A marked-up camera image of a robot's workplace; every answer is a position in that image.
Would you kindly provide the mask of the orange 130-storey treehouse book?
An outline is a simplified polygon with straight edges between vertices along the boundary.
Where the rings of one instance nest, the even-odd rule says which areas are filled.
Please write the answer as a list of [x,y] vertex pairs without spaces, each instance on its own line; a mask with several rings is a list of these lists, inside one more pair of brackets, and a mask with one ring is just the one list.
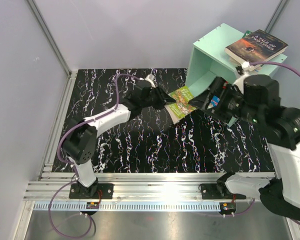
[[211,108],[216,107],[219,104],[219,101],[220,101],[220,98],[217,97],[216,95],[214,95],[212,97],[212,99],[210,100],[207,109],[211,109]]

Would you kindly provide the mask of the lime green 65-storey treehouse book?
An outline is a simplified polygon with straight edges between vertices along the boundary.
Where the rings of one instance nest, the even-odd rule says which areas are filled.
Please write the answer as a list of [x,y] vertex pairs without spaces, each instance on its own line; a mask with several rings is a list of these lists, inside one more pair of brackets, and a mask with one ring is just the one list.
[[188,114],[196,110],[194,106],[189,104],[189,101],[192,100],[194,96],[187,86],[178,88],[177,90],[171,92],[169,96],[175,99],[175,103],[166,105],[165,109],[169,113],[173,124],[178,123]]

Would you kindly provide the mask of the green 104-storey treehouse book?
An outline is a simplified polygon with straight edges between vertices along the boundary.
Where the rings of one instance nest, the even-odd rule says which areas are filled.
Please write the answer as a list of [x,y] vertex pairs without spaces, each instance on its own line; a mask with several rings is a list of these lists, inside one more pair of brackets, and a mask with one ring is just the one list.
[[250,37],[251,34],[252,34],[252,32],[249,31],[249,30],[247,30],[247,31],[243,34],[242,38],[243,38],[243,39],[248,39],[248,38]]

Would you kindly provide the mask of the dark tale of two cities book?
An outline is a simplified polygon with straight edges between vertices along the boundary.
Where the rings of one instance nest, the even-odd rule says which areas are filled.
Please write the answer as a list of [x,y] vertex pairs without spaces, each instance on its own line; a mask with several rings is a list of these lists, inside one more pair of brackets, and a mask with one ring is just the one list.
[[224,52],[232,59],[243,62],[267,62],[282,54],[288,44],[283,40],[258,29],[228,45]]

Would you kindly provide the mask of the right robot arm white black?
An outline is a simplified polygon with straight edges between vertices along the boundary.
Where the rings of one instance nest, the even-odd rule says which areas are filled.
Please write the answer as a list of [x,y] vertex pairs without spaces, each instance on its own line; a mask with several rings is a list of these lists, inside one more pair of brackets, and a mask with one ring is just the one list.
[[216,182],[218,196],[254,198],[270,212],[300,221],[300,109],[281,105],[279,83],[264,74],[246,74],[234,83],[216,77],[189,104],[225,123],[236,118],[253,124],[267,142],[276,177],[226,173]]

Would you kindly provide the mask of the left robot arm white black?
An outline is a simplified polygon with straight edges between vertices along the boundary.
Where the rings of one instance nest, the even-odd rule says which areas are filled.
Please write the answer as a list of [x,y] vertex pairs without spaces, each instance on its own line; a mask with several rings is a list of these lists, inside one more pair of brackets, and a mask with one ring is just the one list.
[[153,86],[148,80],[139,80],[134,89],[114,107],[74,121],[74,126],[62,141],[61,148],[73,164],[80,193],[85,198],[91,199],[98,192],[98,178],[92,165],[97,138],[109,129],[136,118],[144,108],[162,110],[175,102],[161,87]]

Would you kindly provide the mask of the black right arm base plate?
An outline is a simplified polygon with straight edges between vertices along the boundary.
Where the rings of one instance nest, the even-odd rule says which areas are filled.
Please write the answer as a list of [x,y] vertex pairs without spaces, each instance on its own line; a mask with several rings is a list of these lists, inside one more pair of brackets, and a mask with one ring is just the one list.
[[245,200],[242,194],[230,193],[230,191],[220,183],[201,183],[198,186],[203,200]]

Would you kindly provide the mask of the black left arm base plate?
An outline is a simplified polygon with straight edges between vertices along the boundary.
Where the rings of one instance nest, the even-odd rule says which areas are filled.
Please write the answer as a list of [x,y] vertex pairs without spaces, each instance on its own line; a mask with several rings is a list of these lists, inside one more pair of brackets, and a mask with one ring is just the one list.
[[70,199],[99,199],[111,200],[113,198],[114,184],[94,183],[90,187],[84,187],[80,183],[70,186]]

